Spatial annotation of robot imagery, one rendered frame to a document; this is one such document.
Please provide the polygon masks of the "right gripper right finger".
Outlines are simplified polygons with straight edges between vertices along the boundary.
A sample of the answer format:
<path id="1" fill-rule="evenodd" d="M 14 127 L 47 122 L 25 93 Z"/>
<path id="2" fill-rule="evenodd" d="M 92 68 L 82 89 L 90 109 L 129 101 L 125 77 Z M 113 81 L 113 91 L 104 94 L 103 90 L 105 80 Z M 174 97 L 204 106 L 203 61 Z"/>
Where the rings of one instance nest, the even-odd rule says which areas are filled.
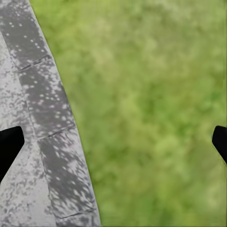
<path id="1" fill-rule="evenodd" d="M 212 143 L 224 159 L 227 164 L 227 128 L 222 126 L 216 126 L 213 137 Z"/>

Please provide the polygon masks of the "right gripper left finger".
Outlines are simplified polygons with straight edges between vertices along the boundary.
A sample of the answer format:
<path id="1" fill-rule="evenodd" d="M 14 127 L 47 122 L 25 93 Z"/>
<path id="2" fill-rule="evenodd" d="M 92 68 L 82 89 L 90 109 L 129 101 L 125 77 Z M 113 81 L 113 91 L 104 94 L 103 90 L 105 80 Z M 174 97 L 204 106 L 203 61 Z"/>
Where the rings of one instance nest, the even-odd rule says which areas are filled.
<path id="1" fill-rule="evenodd" d="M 0 131 L 0 182 L 25 143 L 20 126 Z"/>

